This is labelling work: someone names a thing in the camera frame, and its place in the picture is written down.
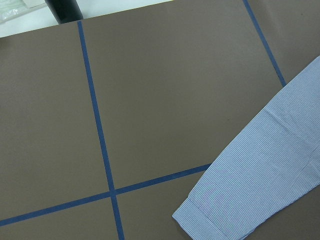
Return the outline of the light blue striped shirt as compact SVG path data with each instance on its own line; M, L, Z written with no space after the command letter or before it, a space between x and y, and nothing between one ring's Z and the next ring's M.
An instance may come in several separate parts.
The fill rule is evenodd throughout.
M173 219L194 240L243 240L320 183L320 60L229 143Z

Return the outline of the brown paper table cover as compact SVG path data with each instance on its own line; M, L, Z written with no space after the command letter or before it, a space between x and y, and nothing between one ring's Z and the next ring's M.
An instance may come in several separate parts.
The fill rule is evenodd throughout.
M173 212L319 55L317 0L174 0L1 38L1 239L187 240Z

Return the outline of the black water bottle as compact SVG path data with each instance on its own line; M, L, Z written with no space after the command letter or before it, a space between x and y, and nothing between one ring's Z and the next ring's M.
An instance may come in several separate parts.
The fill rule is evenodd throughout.
M65 24L83 19L83 14L76 0L45 0L58 24Z

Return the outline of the white plastic bag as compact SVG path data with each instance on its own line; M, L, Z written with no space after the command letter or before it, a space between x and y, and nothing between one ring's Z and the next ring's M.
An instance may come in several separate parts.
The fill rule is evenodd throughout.
M0 22L46 7L45 0L0 0Z

